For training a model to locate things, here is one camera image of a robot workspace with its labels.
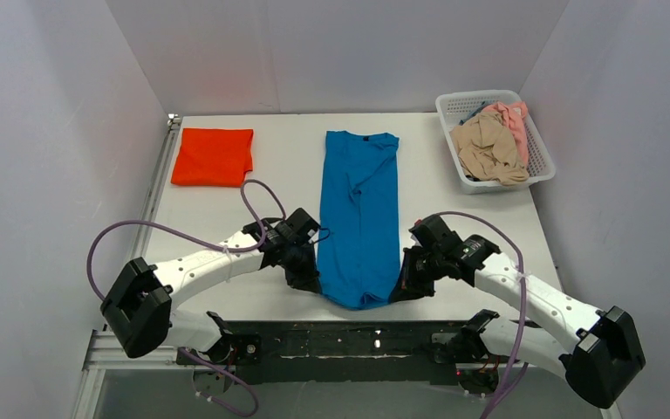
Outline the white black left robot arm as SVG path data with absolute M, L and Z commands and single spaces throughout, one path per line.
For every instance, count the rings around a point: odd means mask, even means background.
M 192 313 L 181 305 L 231 279 L 280 266 L 304 279 L 318 276 L 313 236 L 318 225 L 294 230 L 286 222 L 254 224 L 204 250 L 149 264 L 126 263 L 100 311 L 125 355 L 137 359 L 161 346 L 192 349 L 218 363 L 233 351 L 233 333 L 213 312 Z

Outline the blue t shirt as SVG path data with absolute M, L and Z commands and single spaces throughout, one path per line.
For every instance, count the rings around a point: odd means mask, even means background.
M 386 306 L 400 274 L 398 137 L 329 131 L 317 250 L 321 292 L 352 310 Z

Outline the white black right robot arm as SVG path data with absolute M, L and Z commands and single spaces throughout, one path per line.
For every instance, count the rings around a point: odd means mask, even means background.
M 519 318 L 481 310 L 458 333 L 439 334 L 434 347 L 443 361 L 514 358 L 565 379 L 578 396 L 601 409 L 610 408 L 646 365 L 629 313 L 617 306 L 598 309 L 522 274 L 492 244 L 461 246 L 449 253 L 406 248 L 393 295 L 431 296 L 441 278 L 466 281 L 517 309 Z

